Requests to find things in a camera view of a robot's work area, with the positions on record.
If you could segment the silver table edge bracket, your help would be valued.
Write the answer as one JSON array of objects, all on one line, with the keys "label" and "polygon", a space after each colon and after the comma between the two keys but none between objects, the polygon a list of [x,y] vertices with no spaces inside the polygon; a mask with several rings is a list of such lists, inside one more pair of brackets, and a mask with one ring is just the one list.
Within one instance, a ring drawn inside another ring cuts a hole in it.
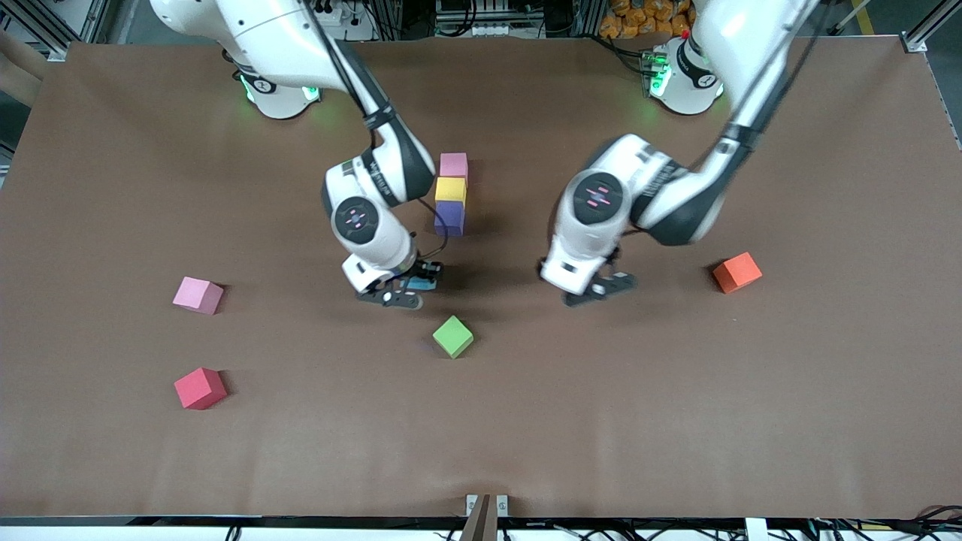
[{"label": "silver table edge bracket", "polygon": [[[468,494],[466,496],[466,511],[464,511],[464,514],[466,516],[470,515],[475,507],[475,504],[479,503],[481,500],[481,495]],[[510,517],[510,499],[508,495],[489,495],[489,503],[491,508],[495,508],[498,518]]]}]

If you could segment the green foam cube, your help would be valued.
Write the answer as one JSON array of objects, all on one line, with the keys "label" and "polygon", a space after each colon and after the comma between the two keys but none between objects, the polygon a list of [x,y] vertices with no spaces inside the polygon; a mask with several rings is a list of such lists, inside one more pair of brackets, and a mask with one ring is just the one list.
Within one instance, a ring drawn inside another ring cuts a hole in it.
[{"label": "green foam cube", "polygon": [[451,359],[459,358],[474,342],[474,334],[457,316],[450,316],[432,337]]}]

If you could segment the person bare forearm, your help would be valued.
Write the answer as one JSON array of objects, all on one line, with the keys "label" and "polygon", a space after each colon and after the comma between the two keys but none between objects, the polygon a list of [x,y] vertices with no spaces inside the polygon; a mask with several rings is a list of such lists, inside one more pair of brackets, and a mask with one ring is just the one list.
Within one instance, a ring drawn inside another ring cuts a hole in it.
[{"label": "person bare forearm", "polygon": [[0,28],[0,90],[33,107],[51,65],[31,45]]}]

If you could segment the aluminium frame post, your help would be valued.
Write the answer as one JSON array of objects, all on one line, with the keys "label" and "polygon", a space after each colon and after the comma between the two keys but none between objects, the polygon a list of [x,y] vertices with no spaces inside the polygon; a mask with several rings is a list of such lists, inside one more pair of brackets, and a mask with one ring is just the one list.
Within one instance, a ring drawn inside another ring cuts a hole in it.
[{"label": "aluminium frame post", "polygon": [[62,62],[72,31],[39,0],[0,0],[0,30],[25,42],[48,61]]},{"label": "aluminium frame post", "polygon": [[940,0],[927,15],[909,31],[900,33],[901,44],[907,53],[927,52],[927,40],[931,38],[955,14],[962,11],[962,0]]}]

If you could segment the red foam cube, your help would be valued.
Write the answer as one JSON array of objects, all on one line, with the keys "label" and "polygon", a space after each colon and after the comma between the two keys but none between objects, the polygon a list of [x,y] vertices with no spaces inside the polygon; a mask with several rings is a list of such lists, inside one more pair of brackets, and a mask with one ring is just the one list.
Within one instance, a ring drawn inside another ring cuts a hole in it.
[{"label": "red foam cube", "polygon": [[182,408],[205,410],[228,397],[225,384],[216,370],[199,367],[175,381],[174,387]]}]

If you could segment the orange foam cube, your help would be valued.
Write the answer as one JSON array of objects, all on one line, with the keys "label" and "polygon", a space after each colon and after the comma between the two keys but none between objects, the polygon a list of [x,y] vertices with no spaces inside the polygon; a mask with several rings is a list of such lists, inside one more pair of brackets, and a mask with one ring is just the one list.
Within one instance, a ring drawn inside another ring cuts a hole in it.
[{"label": "orange foam cube", "polygon": [[748,251],[722,261],[712,270],[715,283],[726,295],[749,286],[762,276],[763,271]]}]

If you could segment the purple foam cube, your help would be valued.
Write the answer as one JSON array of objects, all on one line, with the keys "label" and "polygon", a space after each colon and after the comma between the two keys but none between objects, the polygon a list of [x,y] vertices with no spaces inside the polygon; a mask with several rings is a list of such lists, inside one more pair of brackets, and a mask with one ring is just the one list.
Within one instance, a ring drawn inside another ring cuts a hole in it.
[{"label": "purple foam cube", "polygon": [[466,206],[460,202],[437,201],[435,204],[435,233],[439,237],[461,237],[464,235]]}]

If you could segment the pile of orange objects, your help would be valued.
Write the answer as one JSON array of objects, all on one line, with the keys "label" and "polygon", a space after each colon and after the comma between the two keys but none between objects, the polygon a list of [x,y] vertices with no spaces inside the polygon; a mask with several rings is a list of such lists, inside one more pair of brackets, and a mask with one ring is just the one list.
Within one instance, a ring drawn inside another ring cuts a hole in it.
[{"label": "pile of orange objects", "polygon": [[597,33],[606,40],[663,33],[685,37],[697,20],[697,0],[609,0]]}]

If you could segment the brown table cover mat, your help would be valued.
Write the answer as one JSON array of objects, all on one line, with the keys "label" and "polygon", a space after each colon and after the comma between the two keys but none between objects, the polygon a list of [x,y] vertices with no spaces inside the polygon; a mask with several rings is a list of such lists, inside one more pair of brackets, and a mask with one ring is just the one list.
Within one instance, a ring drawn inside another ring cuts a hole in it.
[{"label": "brown table cover mat", "polygon": [[[467,235],[420,310],[362,304],[320,198],[368,134],[328,92],[265,119],[216,46],[74,48],[0,189],[0,514],[913,518],[962,504],[962,152],[920,55],[815,45],[710,233],[623,240],[632,292],[539,281],[608,138],[690,164],[679,117],[590,41],[357,44]],[[743,252],[763,276],[724,294]],[[184,277],[225,290],[209,316]],[[451,359],[432,334],[457,316]],[[182,408],[219,372],[228,397]]]}]

